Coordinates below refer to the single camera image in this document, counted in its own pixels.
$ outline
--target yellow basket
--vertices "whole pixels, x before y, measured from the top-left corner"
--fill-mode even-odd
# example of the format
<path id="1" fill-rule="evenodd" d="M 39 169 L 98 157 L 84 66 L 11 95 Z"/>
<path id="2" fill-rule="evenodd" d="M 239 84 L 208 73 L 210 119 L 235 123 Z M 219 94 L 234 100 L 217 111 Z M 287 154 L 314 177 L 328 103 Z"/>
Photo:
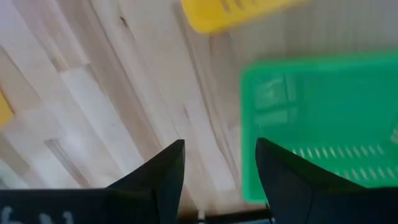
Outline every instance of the yellow basket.
<path id="1" fill-rule="evenodd" d="M 14 113 L 11 111 L 6 99 L 0 92 L 0 129 L 6 125 L 12 118 Z"/>
<path id="2" fill-rule="evenodd" d="M 304 0 L 181 0 L 190 25 L 199 33 L 226 29 Z"/>

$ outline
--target wooden floor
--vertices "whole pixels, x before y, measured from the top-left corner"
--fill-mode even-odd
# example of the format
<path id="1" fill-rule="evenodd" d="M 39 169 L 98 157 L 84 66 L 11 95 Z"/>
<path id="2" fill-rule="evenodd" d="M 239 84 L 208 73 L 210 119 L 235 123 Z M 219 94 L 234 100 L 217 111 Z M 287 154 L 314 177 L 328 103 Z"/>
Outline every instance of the wooden floor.
<path id="1" fill-rule="evenodd" d="M 241 197 L 239 71 L 398 46 L 398 1 L 312 0 L 215 35 L 178 0 L 0 0 L 1 185 L 104 187 L 186 140 L 181 212 Z"/>

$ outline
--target light wood plank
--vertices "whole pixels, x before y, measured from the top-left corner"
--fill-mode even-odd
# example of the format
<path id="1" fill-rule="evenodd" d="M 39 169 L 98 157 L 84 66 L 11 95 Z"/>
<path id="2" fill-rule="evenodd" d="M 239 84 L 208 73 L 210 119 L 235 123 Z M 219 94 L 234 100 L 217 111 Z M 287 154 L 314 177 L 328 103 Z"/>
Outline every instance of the light wood plank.
<path id="1" fill-rule="evenodd" d="M 200 82 L 211 127 L 236 182 L 235 189 L 218 191 L 215 209 L 208 212 L 226 213 L 247 209 L 241 194 L 239 65 L 230 34 L 197 34 L 183 15 L 180 16 L 180 24 Z"/>
<path id="2" fill-rule="evenodd" d="M 211 129 L 192 61 L 171 10 L 173 1 L 118 2 L 178 135 L 192 139 L 187 141 L 187 150 L 201 154 L 216 190 L 234 189 L 235 182 Z"/>
<path id="3" fill-rule="evenodd" d="M 126 75 L 142 102 L 157 139 L 162 148 L 178 139 L 178 133 L 167 112 L 160 91 L 147 75 L 148 68 L 142 59 L 141 47 L 129 29 L 129 25 L 117 1 L 92 1 L 98 19 L 123 66 Z"/>
<path id="4" fill-rule="evenodd" d="M 98 137 L 127 175 L 144 163 L 137 146 L 114 110 L 109 98 L 94 81 L 90 66 L 64 72 L 62 80 L 84 112 Z"/>
<path id="5" fill-rule="evenodd" d="M 61 136 L 62 127 L 2 47 L 0 67 L 0 88 L 17 119 L 23 120 L 31 130 L 39 129 L 36 135 L 40 139 Z"/>
<path id="6" fill-rule="evenodd" d="M 47 146 L 24 125 L 24 122 L 15 120 L 4 127 L 3 135 L 7 142 L 16 150 L 13 159 L 26 161 L 13 164 L 14 170 L 25 173 L 26 182 L 30 187 L 38 188 L 76 188 L 78 184 L 65 170 L 58 159 L 51 153 Z"/>
<path id="7" fill-rule="evenodd" d="M 121 178 L 123 175 L 119 167 L 73 100 L 46 53 L 29 32 L 24 21 L 9 1 L 2 2 L 1 21 L 0 27 L 2 30 L 10 27 L 11 29 L 4 34 L 2 33 L 0 44 L 65 131 L 64 135 L 57 136 L 57 139 L 65 152 L 76 162 L 75 165 L 84 169 L 82 173 L 88 179 L 90 185 L 92 187 L 104 187 Z M 26 132 L 26 135 L 32 135 L 26 130 L 23 131 Z M 15 129 L 14 134 L 16 135 L 13 136 L 12 143 L 13 145 L 23 144 L 15 148 L 25 150 L 29 148 L 29 144 L 34 139 L 29 143 L 18 142 L 17 138 L 21 132 L 22 130 Z M 35 165 L 42 168 L 44 165 L 38 163 L 38 161 L 51 157 L 48 166 L 62 166 L 59 162 L 52 164 L 52 159 L 56 160 L 56 158 L 43 141 L 34 144 L 36 144 L 36 147 L 31 147 L 40 151 L 35 155 L 36 159 L 32 160 Z M 48 169 L 47 172 L 54 171 L 54 174 L 51 174 L 56 175 L 55 170 L 57 169 Z"/>
<path id="8" fill-rule="evenodd" d="M 15 0 L 12 3 L 59 72 L 88 63 L 56 2 Z"/>
<path id="9" fill-rule="evenodd" d="M 109 96 L 142 157 L 148 160 L 161 146 L 91 4 L 80 0 L 58 3 L 88 55 L 95 80 Z"/>
<path id="10" fill-rule="evenodd" d="M 8 180 L 3 181 L 8 187 L 17 189 L 45 187 L 45 183 L 41 177 L 26 163 L 3 135 L 0 135 L 0 146 L 0 158 L 6 164 L 4 165 L 6 166 L 4 170 L 1 169 L 3 179 L 12 179 L 10 180 L 11 182 Z"/>
<path id="11" fill-rule="evenodd" d="M 3 160 L 0 160 L 0 189 L 28 189 L 29 186 Z"/>

